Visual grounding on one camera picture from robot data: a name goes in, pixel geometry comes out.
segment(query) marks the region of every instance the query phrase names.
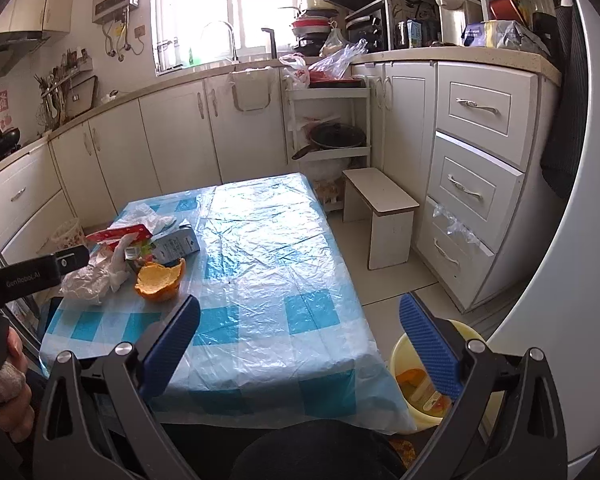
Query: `plastic table cover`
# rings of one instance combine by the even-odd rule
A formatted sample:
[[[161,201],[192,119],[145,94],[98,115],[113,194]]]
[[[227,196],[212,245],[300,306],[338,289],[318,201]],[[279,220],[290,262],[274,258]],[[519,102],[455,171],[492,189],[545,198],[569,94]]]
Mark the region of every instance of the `plastic table cover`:
[[[149,303],[131,278],[99,306],[62,300],[42,342],[46,369],[65,349],[85,358],[135,342],[193,294],[200,327],[151,401],[160,422],[282,428],[336,418],[383,433],[415,430],[304,176],[139,202],[175,215],[171,228],[184,219],[194,226],[201,250],[186,258],[178,297]]]

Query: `kettle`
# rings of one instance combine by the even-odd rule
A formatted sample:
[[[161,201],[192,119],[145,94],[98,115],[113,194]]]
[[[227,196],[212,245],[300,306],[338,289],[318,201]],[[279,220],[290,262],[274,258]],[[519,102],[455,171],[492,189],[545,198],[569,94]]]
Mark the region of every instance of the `kettle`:
[[[443,43],[462,45],[464,28],[483,20],[482,5],[477,0],[436,0],[440,8]]]

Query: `pan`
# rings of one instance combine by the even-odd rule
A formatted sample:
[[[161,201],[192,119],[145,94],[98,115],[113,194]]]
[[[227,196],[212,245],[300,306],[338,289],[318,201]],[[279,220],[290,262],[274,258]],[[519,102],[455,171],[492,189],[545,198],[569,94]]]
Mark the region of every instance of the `pan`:
[[[321,123],[309,132],[309,145],[299,150],[291,158],[298,160],[307,153],[318,150],[337,150],[339,148],[356,148],[366,143],[365,133],[355,126],[343,123]]]
[[[496,20],[518,22],[526,27],[525,20],[513,0],[490,0],[489,9]]]

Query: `cabinet handle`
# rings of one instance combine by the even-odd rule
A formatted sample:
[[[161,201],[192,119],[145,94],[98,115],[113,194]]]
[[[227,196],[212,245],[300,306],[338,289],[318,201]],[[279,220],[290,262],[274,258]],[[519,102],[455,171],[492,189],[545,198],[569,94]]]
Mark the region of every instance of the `cabinet handle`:
[[[446,177],[448,178],[449,182],[451,182],[454,186],[456,186],[463,193],[467,193],[467,195],[475,196],[478,200],[482,200],[482,195],[480,193],[471,191],[470,189],[467,189],[464,186],[464,184],[462,184],[461,182],[458,182],[456,179],[454,179],[453,175],[447,175]]]
[[[452,264],[456,264],[458,267],[460,267],[460,262],[458,262],[458,260],[454,260],[453,258],[450,258],[449,255],[445,253],[445,250],[438,245],[437,238],[433,238],[433,244],[435,245],[438,252],[440,254],[442,254],[442,256],[444,257],[445,260],[450,261]]]
[[[375,81],[374,94],[376,94],[376,105],[382,110],[382,108],[384,107],[384,87],[382,86],[381,78],[378,78]]]
[[[218,117],[218,99],[216,99],[216,89],[211,89],[211,102],[214,106],[214,114]]]
[[[198,110],[200,110],[200,118],[204,119],[205,118],[205,107],[202,104],[202,95],[200,95],[200,92],[198,92]]]
[[[27,190],[27,187],[26,187],[26,186],[25,186],[25,187],[23,187],[23,188],[22,188],[22,189],[21,189],[19,192],[17,192],[15,195],[13,195],[13,196],[11,197],[11,199],[10,199],[10,200],[11,200],[12,202],[15,202],[17,199],[19,199],[19,198],[22,196],[22,194],[23,194],[23,193],[24,193],[26,190]]]
[[[89,156],[93,155],[93,153],[91,153],[91,148],[89,147],[89,141],[87,140],[86,130],[82,132],[82,140],[84,140],[84,149],[87,150]]]
[[[391,87],[391,98],[390,99],[389,99],[389,92],[387,91],[387,88],[389,88],[389,86]],[[384,78],[384,107],[387,110],[394,109],[394,82],[391,81],[390,77]]]
[[[91,136],[93,137],[93,145],[96,147],[96,150],[100,152],[100,140],[98,139],[98,133],[95,128],[91,129]]]
[[[461,104],[462,106],[467,108],[474,108],[475,110],[485,110],[487,112],[491,112],[493,115],[500,114],[500,111],[497,108],[493,108],[491,106],[480,106],[477,102],[469,101],[469,99],[457,98],[456,103]]]

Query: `drawer handle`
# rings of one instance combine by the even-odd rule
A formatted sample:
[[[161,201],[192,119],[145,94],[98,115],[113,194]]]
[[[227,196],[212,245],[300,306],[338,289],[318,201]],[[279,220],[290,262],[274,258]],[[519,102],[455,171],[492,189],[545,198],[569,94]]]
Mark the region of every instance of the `drawer handle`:
[[[23,187],[23,188],[22,188],[22,189],[21,189],[19,192],[17,192],[15,195],[13,195],[13,196],[11,197],[11,199],[10,199],[10,200],[11,200],[12,202],[15,202],[17,199],[19,199],[19,198],[22,196],[22,194],[23,194],[23,193],[24,193],[26,190],[27,190],[27,187],[26,187],[26,186],[25,186],[25,187]]]
[[[493,115],[499,115],[500,111],[497,108],[493,108],[491,106],[480,106],[475,101],[469,101],[468,99],[456,99],[456,103],[460,103],[462,106],[466,106],[467,108],[474,108],[476,110],[485,110],[487,112],[491,112]]]
[[[442,254],[442,256],[444,256],[445,260],[450,261],[452,264],[456,264],[458,267],[460,267],[460,262],[458,262],[458,260],[450,258],[449,255],[445,253],[445,250],[438,245],[438,240],[436,238],[433,238],[433,244],[436,246],[438,252]]]
[[[456,186],[463,193],[467,193],[467,195],[475,196],[478,200],[482,200],[482,195],[480,193],[477,193],[475,191],[471,191],[470,189],[467,189],[464,186],[464,184],[462,184],[461,182],[458,182],[456,179],[454,179],[453,175],[447,175],[446,177],[449,179],[449,182],[451,182],[454,186]]]
[[[200,118],[204,119],[205,118],[205,107],[202,104],[202,95],[200,95],[200,92],[198,92],[198,110],[200,110]]]

